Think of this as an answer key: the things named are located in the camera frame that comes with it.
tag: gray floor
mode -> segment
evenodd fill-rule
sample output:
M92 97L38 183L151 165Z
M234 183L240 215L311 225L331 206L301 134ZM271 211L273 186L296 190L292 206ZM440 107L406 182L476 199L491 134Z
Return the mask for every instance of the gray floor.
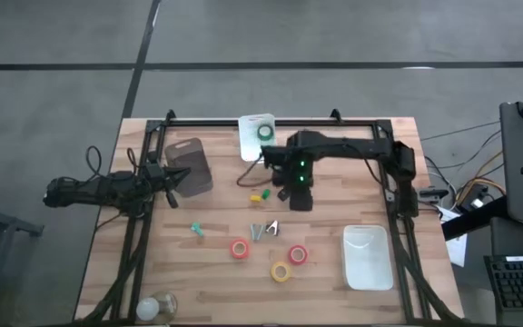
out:
M134 63L151 0L0 0L0 64ZM147 62L523 61L523 0L172 0L161 4ZM0 323L68 322L98 209L42 204L60 175L86 178L84 150L112 155L130 71L0 72L0 211L45 224L17 237L0 287ZM133 117L415 116L422 137L498 120L523 100L523 68L144 72ZM468 159L497 125L424 142L439 165ZM491 155L445 170L461 185ZM501 171L491 175L504 183ZM473 237L486 249L485 232ZM466 315L493 322L472 258L456 268Z

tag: metal clip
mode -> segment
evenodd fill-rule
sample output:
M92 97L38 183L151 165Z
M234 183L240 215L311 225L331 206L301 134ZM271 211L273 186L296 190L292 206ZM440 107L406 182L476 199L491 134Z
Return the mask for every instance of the metal clip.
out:
M278 236L278 233L280 232L280 229L278 227L278 221L273 221L273 223L266 225L265 232L269 233L272 228L273 236Z

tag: small toy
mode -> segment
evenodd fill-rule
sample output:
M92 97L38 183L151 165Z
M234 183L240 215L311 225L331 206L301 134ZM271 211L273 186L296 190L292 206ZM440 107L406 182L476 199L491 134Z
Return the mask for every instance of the small toy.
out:
M270 197L270 190L269 190L269 189L265 189L265 190L263 191L263 193L261 194L261 198L262 198L263 200L265 200L265 199L267 199L267 198L269 198L269 197Z
M193 223L191 225L191 230L196 232L199 236L203 237L203 231L201 230L201 224L200 223Z
M280 228L278 227L278 221L273 221L273 223L266 225L265 232L270 233L270 230L273 228L273 236L278 236Z

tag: butcher block tabletop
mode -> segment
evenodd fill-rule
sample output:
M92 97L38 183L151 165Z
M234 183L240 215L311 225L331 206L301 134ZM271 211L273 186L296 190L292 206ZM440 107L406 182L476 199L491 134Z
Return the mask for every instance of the butcher block tabletop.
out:
M389 118L395 140L412 147L416 154L415 188L429 186L421 142L414 118ZM111 171L132 170L126 149L140 157L146 119L124 119L113 155ZM278 144L303 127L277 127ZM369 127L308 127L327 136L371 138ZM288 202L276 197L280 190L270 183L260 187L239 187L237 178L250 163L241 159L237 126L168 127L165 147L191 138L202 142L211 169L213 188L206 193L175 197L172 209L164 193L156 196L153 221L143 272L141 298L156 292L171 292L178 311L172 323L179 324L346 324L405 322L400 286L389 239L393 287L388 291L354 291L343 274L342 231L347 225L379 225L389 232L380 185L362 160L325 158L314 165L314 206L311 212L293 212ZM371 161L378 174L376 162ZM258 164L244 180L271 177L271 170ZM251 195L271 190L267 200L254 203ZM98 224L118 212L103 208ZM264 233L252 241L250 225L272 221L280 233ZM112 285L121 258L126 230L125 217L95 233L82 284L75 318L83 318ZM458 316L463 316L438 216L420 211L415 221L422 271L440 299ZM200 223L204 236L191 230ZM249 243L249 256L234 259L230 244L237 238ZM275 282L270 276L276 262L288 263L293 245L308 250L308 260L291 265L291 278ZM126 286L122 316L126 315L132 279ZM411 299L419 312L416 288L410 282Z

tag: floor stripe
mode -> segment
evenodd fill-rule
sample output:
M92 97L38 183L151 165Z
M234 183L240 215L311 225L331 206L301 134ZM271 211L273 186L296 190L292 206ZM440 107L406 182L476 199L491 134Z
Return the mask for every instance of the floor stripe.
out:
M141 76L143 75L144 61L149 51L149 44L151 43L151 37L153 36L154 26L156 24L156 18L159 14L159 6L161 0L153 0L151 10L149 11L149 17L146 21L146 27L144 28L143 42L141 48L138 51L136 58L136 64L134 66L133 78L128 87L128 93L126 94L126 101L124 101L124 109L122 118L130 118L133 114L134 101L136 100L136 94L138 93L138 85L141 82Z
M237 71L311 69L487 69L523 68L523 61L507 62L273 62L273 63L155 63L148 71Z
M134 64L0 64L0 71L103 71L133 70Z

